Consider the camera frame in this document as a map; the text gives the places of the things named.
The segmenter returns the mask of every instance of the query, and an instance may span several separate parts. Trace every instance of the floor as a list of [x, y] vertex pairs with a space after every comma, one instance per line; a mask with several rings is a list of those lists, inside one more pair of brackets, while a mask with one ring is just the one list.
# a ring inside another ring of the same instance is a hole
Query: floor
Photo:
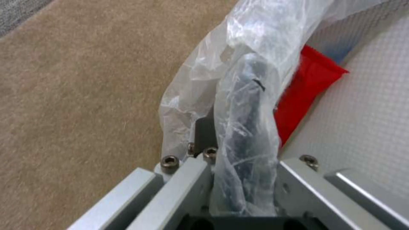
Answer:
[[0, 38], [0, 228], [66, 228], [152, 169], [161, 95], [235, 1], [55, 0]]

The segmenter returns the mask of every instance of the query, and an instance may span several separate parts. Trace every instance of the red fabric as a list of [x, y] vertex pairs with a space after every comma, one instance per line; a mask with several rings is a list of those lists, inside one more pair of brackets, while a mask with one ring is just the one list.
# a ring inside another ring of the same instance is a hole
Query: red fabric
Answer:
[[347, 70], [309, 46], [301, 51], [301, 64], [281, 96], [274, 117], [283, 146], [305, 116], [315, 97]]

